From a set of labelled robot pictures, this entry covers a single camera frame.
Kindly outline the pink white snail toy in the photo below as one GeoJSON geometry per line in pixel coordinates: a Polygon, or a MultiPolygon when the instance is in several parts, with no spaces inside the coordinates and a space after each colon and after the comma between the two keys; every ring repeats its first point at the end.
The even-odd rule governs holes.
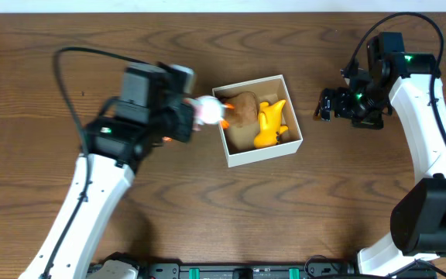
{"type": "Polygon", "coordinates": [[[185,98],[184,102],[194,109],[193,130],[199,131],[204,125],[219,124],[223,129],[227,129],[230,124],[225,119],[225,111],[234,109],[233,105],[220,102],[216,97],[203,95],[198,98],[185,98]]]}

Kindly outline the brown plush toy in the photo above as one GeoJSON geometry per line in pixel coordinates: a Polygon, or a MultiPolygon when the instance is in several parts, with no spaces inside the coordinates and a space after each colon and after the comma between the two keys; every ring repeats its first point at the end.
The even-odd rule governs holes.
{"type": "Polygon", "coordinates": [[[230,127],[242,128],[257,122],[259,103],[255,93],[244,91],[224,98],[222,102],[225,105],[225,121],[230,127]]]}

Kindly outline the yellow rubber duck toy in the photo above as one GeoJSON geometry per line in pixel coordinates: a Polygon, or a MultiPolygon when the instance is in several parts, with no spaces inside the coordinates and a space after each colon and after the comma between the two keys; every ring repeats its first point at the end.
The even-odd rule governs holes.
{"type": "Polygon", "coordinates": [[[253,140],[256,149],[275,146],[280,143],[280,136],[289,128],[282,124],[282,110],[286,101],[279,100],[271,105],[268,102],[259,104],[259,133],[253,140]]]}

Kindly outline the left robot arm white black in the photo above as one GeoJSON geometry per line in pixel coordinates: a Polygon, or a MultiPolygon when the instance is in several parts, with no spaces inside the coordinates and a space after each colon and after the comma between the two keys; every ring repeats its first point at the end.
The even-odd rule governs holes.
{"type": "Polygon", "coordinates": [[[92,257],[120,199],[132,186],[141,162],[170,138],[186,143],[204,124],[204,102],[106,101],[96,118],[80,126],[82,151],[53,226],[23,278],[136,278],[135,263],[109,260],[94,273],[92,257]]]}

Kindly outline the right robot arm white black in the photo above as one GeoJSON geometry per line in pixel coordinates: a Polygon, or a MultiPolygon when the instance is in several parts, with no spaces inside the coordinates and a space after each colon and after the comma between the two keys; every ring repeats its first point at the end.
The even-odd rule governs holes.
{"type": "Polygon", "coordinates": [[[354,276],[396,277],[412,267],[433,270],[446,257],[446,104],[437,59],[430,53],[388,52],[369,59],[369,69],[342,70],[348,85],[324,89],[315,116],[381,129],[395,112],[413,161],[415,185],[395,206],[389,232],[357,254],[354,276]]]}

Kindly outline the white cardboard box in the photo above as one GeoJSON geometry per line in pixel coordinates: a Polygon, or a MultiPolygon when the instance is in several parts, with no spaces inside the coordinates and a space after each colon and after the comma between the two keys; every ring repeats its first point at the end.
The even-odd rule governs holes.
{"type": "Polygon", "coordinates": [[[261,131],[259,122],[242,128],[233,125],[226,129],[221,127],[219,132],[228,166],[236,167],[296,153],[303,142],[303,136],[283,75],[263,77],[212,89],[213,96],[219,99],[230,99],[245,92],[253,93],[258,103],[266,102],[271,106],[284,100],[284,106],[280,111],[280,125],[287,126],[288,130],[275,133],[277,143],[257,149],[254,146],[254,139],[261,131]]]}

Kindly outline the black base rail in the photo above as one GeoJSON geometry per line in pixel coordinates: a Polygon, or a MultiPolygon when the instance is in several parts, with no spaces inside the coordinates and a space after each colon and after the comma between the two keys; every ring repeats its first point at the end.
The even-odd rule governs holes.
{"type": "Polygon", "coordinates": [[[353,263],[314,256],[304,264],[183,264],[135,262],[124,254],[91,265],[87,279],[322,279],[366,278],[353,263]]]}

